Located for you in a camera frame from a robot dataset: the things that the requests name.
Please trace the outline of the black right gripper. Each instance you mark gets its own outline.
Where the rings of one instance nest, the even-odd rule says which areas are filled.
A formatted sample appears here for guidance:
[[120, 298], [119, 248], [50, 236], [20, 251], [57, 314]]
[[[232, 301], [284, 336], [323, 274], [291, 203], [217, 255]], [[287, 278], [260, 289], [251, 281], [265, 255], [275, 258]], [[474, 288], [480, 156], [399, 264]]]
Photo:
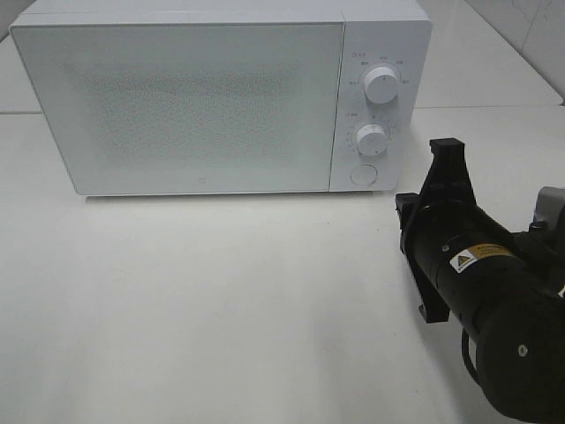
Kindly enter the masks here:
[[463, 325], [486, 320], [482, 273], [471, 268], [486, 258], [486, 234], [467, 171], [464, 144], [430, 141], [433, 162], [419, 193], [395, 197], [401, 250], [418, 288], [428, 323], [451, 312]]

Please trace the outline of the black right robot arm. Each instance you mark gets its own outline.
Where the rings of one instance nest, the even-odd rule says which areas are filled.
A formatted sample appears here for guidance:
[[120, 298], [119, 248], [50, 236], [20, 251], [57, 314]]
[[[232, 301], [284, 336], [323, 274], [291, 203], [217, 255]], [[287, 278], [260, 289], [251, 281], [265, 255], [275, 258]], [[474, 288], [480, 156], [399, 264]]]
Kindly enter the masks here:
[[455, 317], [472, 380], [501, 414], [564, 420], [564, 192], [539, 190], [526, 231], [512, 232], [476, 202], [464, 145], [430, 143], [418, 193], [395, 197], [400, 248], [428, 323]]

